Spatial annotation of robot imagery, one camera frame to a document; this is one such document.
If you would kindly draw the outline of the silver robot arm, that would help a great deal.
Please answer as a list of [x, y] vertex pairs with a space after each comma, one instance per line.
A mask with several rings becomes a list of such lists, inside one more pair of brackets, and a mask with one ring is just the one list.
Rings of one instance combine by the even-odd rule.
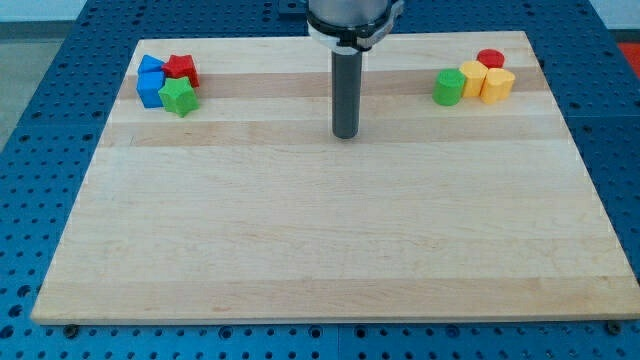
[[309, 35], [339, 55], [369, 51], [403, 13], [403, 0], [309, 0]]

